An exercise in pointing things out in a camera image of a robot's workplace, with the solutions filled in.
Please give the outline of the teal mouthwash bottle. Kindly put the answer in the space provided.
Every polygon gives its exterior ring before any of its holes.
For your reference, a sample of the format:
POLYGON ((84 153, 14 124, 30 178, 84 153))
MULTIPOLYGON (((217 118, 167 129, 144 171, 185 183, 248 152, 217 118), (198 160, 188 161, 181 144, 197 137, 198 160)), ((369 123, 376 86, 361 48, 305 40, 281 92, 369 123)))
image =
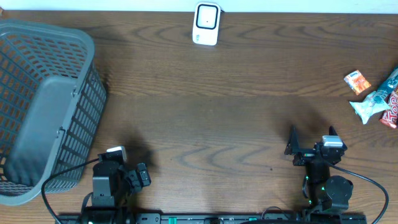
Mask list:
POLYGON ((397 87, 397 67, 393 69, 389 77, 379 86, 373 96, 375 103, 381 103, 397 87))

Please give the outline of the small orange tissue pack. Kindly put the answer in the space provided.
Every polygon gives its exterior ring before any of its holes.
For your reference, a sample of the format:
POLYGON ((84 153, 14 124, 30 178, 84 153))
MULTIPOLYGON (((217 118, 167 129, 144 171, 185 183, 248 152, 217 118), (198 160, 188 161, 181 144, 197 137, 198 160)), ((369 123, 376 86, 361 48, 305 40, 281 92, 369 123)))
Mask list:
POLYGON ((371 87, 371 84, 365 79, 363 74, 359 70, 355 70, 344 77, 344 81, 354 91, 356 95, 359 95, 364 90, 371 87))

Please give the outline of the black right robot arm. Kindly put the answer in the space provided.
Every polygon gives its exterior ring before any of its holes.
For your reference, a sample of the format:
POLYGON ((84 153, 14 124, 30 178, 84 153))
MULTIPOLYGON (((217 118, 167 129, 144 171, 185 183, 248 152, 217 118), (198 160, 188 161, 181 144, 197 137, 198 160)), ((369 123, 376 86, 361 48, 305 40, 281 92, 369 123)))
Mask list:
POLYGON ((284 154, 294 157, 294 166, 305 168, 302 192, 310 204, 303 211, 306 221, 315 215, 339 216, 349 208, 353 183, 340 175, 330 174, 330 167, 341 161, 346 150, 346 144, 332 126, 329 134, 322 136, 321 141, 311 148, 300 147, 296 128, 291 128, 284 154))

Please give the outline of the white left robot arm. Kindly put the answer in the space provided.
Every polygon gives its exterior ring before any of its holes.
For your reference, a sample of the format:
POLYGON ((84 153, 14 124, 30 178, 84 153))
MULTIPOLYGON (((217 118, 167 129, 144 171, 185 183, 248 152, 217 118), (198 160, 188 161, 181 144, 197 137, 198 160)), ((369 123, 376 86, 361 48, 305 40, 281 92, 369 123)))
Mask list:
POLYGON ((126 203, 128 198, 151 184, 145 163, 134 170, 115 161, 101 161, 93 167, 91 206, 81 210, 81 224, 135 223, 126 203))

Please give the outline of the red Top chocolate bar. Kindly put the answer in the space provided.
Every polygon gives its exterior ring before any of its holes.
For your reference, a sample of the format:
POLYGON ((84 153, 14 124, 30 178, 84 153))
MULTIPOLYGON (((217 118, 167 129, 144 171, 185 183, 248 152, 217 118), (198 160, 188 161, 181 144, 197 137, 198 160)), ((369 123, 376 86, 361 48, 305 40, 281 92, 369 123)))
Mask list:
POLYGON ((382 124, 397 129, 397 91, 394 90, 390 95, 387 103, 390 108, 383 112, 381 119, 382 124))

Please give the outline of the mint green snack pouch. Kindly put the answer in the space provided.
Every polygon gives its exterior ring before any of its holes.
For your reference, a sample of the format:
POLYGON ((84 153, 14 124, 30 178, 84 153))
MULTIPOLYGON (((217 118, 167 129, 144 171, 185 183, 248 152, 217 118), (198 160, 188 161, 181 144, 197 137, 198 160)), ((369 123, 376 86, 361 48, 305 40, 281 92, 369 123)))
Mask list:
POLYGON ((350 105, 361 118, 362 123, 367 124, 372 115, 391 108, 386 103, 387 96, 383 92, 373 91, 362 102, 350 101, 350 105))

